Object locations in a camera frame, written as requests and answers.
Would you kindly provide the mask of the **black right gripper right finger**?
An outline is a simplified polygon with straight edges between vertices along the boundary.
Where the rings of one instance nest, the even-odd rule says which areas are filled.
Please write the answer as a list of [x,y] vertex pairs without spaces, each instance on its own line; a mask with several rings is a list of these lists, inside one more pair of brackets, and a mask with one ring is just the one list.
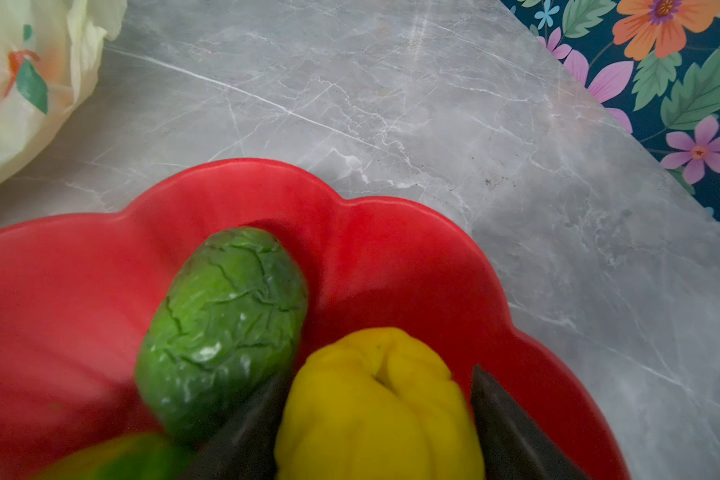
[[588,478],[479,365],[472,371],[470,402],[488,479]]

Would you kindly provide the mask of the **red flower-shaped plate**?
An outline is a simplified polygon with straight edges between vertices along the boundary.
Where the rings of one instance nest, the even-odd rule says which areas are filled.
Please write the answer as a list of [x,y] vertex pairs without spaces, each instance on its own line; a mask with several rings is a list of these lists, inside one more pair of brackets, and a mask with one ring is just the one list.
[[359,329],[397,327],[455,381],[488,370],[593,479],[629,472],[600,409],[551,351],[516,329],[478,245],[412,201],[341,198],[289,164],[233,159],[185,170],[118,213],[0,230],[0,479],[157,428],[133,382],[141,340],[188,256],[211,234],[273,233],[309,285],[300,356]]

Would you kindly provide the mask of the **light green fake fruit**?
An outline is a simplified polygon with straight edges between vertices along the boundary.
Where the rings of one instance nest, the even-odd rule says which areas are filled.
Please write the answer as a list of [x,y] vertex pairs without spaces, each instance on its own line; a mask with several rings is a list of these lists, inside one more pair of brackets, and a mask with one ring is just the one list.
[[79,450],[32,479],[176,479],[195,456],[164,434],[140,432]]

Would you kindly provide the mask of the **green fake lime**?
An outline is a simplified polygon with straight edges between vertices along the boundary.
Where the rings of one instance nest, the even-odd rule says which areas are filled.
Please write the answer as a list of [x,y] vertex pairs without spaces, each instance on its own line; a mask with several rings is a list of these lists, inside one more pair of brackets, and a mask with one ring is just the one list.
[[160,302],[139,348],[135,383],[178,441],[212,437],[271,376],[288,371],[307,316],[307,281],[271,233],[209,236]]

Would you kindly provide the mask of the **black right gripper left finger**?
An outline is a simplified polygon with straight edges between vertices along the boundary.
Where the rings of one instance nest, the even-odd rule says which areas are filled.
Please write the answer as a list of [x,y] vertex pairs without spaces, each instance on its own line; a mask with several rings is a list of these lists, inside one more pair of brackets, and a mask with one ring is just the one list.
[[273,479],[274,445],[293,373],[281,372],[264,382],[227,420],[181,479]]

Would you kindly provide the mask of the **yellow fake lemon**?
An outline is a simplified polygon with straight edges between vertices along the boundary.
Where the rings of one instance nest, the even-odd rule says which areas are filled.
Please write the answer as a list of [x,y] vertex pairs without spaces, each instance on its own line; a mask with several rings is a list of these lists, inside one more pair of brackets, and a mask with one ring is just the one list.
[[465,397],[441,357],[397,328],[356,331],[312,353],[290,388],[279,479],[481,479]]

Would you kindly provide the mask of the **yellow printed plastic bag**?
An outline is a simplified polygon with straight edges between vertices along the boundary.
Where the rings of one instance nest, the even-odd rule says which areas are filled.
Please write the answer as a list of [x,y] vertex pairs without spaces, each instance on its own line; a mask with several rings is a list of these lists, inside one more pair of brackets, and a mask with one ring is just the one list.
[[0,184],[93,92],[124,1],[0,1]]

